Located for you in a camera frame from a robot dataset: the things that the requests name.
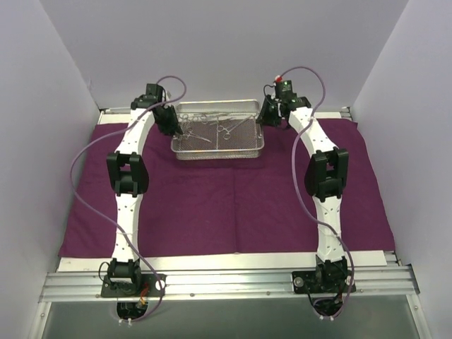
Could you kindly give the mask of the wire mesh instrument tray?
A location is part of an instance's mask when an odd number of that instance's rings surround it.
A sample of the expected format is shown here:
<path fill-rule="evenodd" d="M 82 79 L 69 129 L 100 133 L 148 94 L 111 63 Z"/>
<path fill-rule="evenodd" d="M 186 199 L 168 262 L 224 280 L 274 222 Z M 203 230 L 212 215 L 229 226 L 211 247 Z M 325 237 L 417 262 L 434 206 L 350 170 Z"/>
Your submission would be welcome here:
<path fill-rule="evenodd" d="M 210 139 L 211 143 L 195 138 L 186 140 L 182 135 L 177 135 L 172 139 L 171 150 L 178 160 L 257 158 L 265 145 L 263 129 L 256 123 L 259 112 L 260 104 L 257 100 L 181 102 L 176 106 L 176 113 L 182 131 L 192 129 L 195 134 Z M 182 122 L 179 119 L 182 113 L 224 113 L 227 116 L 202 124 L 201 122 Z M 230 140 L 224 140 L 217 133 L 218 120 L 242 119 L 245 116 L 251 116 L 252 120 L 235 129 Z"/>

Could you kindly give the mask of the purple cloth wrap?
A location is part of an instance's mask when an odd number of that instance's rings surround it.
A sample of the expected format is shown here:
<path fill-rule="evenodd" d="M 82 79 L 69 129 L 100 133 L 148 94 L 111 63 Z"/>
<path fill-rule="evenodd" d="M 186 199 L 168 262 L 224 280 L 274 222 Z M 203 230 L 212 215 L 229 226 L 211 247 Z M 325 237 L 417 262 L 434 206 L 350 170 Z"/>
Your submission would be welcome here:
<path fill-rule="evenodd" d="M 356 123 L 320 121 L 327 136 L 348 151 L 341 209 L 342 237 L 352 251 L 392 251 L 393 233 L 364 139 Z M 69 213 L 63 257 L 107 258 L 114 251 L 117 216 L 106 157 L 121 141 L 122 124 L 96 126 Z M 315 211 L 303 179 L 309 156 L 297 145 L 298 197 L 292 179 L 293 130 L 267 127 L 258 158 L 180 161 L 170 138 L 148 134 L 143 160 L 150 177 L 141 203 L 138 248 L 145 257 L 232 253 L 310 252 L 318 247 Z"/>

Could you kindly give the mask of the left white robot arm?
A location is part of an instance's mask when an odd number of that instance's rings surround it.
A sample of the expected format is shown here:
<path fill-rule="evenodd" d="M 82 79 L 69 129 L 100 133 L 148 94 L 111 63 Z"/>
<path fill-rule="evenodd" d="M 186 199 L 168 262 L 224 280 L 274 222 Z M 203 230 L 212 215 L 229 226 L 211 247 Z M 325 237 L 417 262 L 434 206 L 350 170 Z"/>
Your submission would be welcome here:
<path fill-rule="evenodd" d="M 131 103 L 131 120 L 114 152 L 107 155 L 109 182 L 117 205 L 116 239 L 107 282 L 126 296 L 137 295 L 143 286 L 138 252 L 138 217 L 149 175 L 143 160 L 144 144 L 156 125 L 164 135 L 182 132 L 175 108 L 166 103 L 159 83 L 146 85 L 145 93 Z"/>

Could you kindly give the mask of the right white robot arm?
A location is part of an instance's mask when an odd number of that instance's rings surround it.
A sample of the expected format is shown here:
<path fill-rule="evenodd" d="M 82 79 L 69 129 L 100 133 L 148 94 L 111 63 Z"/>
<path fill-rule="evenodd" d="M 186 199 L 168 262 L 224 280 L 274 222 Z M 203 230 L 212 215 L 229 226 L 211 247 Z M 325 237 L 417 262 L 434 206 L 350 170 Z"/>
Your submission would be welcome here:
<path fill-rule="evenodd" d="M 257 118 L 262 126 L 279 127 L 283 121 L 287 128 L 298 133 L 292 146 L 292 179 L 298 197 L 301 191 L 295 169 L 297 145 L 303 142 L 309 163 L 304 175 L 305 191 L 313 199 L 316 216 L 308 215 L 317 225 L 319 241 L 316 251 L 315 286 L 321 291 L 332 290 L 339 278 L 349 275 L 347 256 L 340 226 L 340 207 L 347 183 L 349 153 L 327 136 L 314 116 L 314 108 L 305 97 L 292 89 L 292 81 L 278 76 L 271 86 L 274 95 L 265 94 Z"/>

